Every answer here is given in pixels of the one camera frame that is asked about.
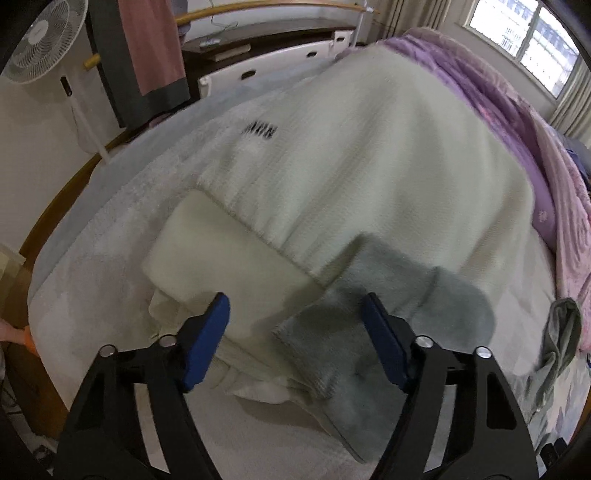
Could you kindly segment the left grey curtain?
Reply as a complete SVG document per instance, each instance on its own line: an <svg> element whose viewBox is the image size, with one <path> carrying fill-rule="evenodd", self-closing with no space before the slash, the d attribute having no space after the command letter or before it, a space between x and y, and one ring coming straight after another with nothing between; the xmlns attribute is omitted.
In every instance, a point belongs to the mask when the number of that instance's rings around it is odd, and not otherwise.
<svg viewBox="0 0 591 480"><path fill-rule="evenodd" d="M440 29L451 8L451 0L381 1L376 17L377 39L401 35L412 28Z"/></svg>

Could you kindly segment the floral bed sheet mattress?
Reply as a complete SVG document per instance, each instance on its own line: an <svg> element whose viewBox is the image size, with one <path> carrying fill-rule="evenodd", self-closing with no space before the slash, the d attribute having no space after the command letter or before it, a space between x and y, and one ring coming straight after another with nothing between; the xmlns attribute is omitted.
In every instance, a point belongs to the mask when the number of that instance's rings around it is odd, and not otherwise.
<svg viewBox="0 0 591 480"><path fill-rule="evenodd" d="M201 101L134 141L92 180L44 246L29 293L33 337L66 404L73 402L101 346L144 347L198 314L183 314L173 325L155 319L149 311L155 288L144 260L168 217L197 187L209 155L221 152L274 99L332 65L279 72ZM554 260L532 222L500 299L485 296L497 321L486 345L515 390L534 444L571 438L590 372L575 343L578 312L559 304ZM377 460L356 461L318 423L303 384L301 397L280 404L228 394L206 378L187 395L198 431L225 478L370 475Z"/></svg>

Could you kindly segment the white dark-top tv cabinet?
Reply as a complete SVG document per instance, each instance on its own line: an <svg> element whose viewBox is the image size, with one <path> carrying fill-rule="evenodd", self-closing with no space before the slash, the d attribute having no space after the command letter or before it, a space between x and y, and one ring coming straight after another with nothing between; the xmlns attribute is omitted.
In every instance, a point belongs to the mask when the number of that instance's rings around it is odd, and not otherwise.
<svg viewBox="0 0 591 480"><path fill-rule="evenodd" d="M332 59L354 35L352 25L318 18L256 23L194 38L181 48L190 100L301 63Z"/></svg>

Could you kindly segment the white standing fan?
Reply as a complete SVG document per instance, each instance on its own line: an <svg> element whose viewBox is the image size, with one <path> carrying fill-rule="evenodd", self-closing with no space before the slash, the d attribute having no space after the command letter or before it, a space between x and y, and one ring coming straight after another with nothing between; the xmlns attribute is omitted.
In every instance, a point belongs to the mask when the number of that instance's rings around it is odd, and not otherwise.
<svg viewBox="0 0 591 480"><path fill-rule="evenodd" d="M87 1L51 1L31 21L2 70L18 113L56 135L70 130L81 149L110 160L118 127L90 55Z"/></svg>

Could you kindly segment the pink grey hanging towel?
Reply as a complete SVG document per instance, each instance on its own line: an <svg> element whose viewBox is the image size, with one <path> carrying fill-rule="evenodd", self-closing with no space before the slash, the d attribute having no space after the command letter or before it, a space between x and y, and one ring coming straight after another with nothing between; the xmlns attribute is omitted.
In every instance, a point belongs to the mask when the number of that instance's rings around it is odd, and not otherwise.
<svg viewBox="0 0 591 480"><path fill-rule="evenodd" d="M119 124L141 127L190 99L176 17L185 1L98 0L87 23L104 88Z"/></svg>

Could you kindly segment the grey curtain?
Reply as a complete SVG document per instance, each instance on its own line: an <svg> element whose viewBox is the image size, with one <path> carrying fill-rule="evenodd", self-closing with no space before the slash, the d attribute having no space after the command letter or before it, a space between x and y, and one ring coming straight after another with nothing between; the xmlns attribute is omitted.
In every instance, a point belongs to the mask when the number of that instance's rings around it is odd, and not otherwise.
<svg viewBox="0 0 591 480"><path fill-rule="evenodd" d="M412 28L440 29L451 8L451 0L381 1L376 17L377 39L401 35Z"/></svg>
<svg viewBox="0 0 591 480"><path fill-rule="evenodd" d="M590 69L581 64L549 124L563 135L590 146L590 104Z"/></svg>

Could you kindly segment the purple floral quilt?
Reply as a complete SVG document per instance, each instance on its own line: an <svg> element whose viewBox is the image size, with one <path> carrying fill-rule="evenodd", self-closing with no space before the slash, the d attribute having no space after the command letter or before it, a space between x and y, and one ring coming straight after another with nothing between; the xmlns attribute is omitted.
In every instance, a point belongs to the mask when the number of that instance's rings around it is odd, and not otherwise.
<svg viewBox="0 0 591 480"><path fill-rule="evenodd" d="M433 73L470 105L526 170L532 225L554 253L556 291L581 310L579 349L590 351L590 198L558 134L493 66L455 39L413 28L383 42Z"/></svg>

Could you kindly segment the right grey curtain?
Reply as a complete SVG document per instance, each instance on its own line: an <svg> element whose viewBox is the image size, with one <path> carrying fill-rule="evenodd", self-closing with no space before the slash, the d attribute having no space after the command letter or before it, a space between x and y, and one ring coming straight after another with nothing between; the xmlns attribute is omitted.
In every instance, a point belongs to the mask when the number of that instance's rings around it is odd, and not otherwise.
<svg viewBox="0 0 591 480"><path fill-rule="evenodd" d="M581 64L549 124L563 135L590 146L590 104L590 69Z"/></svg>

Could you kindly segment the white folded sweater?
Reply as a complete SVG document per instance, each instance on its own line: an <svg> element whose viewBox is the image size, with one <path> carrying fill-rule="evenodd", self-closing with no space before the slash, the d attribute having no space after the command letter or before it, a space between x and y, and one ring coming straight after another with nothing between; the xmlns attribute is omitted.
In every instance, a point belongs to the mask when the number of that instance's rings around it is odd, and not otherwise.
<svg viewBox="0 0 591 480"><path fill-rule="evenodd" d="M228 296L207 383L280 404L304 384L273 328L315 301L373 234L498 301L531 230L515 156L426 68L388 47L349 54L274 99L209 155L143 263L165 325Z"/></svg>

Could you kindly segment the grey zip hoodie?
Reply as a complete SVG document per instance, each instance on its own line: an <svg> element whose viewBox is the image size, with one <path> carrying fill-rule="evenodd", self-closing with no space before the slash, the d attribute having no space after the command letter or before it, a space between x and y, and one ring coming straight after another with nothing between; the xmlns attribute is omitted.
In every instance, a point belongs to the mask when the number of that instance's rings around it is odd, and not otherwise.
<svg viewBox="0 0 591 480"><path fill-rule="evenodd" d="M472 353L492 339L497 321L485 294L458 275L375 236L353 245L325 294L273 334L308 385L318 423L369 463L382 456L401 416L416 337Z"/></svg>

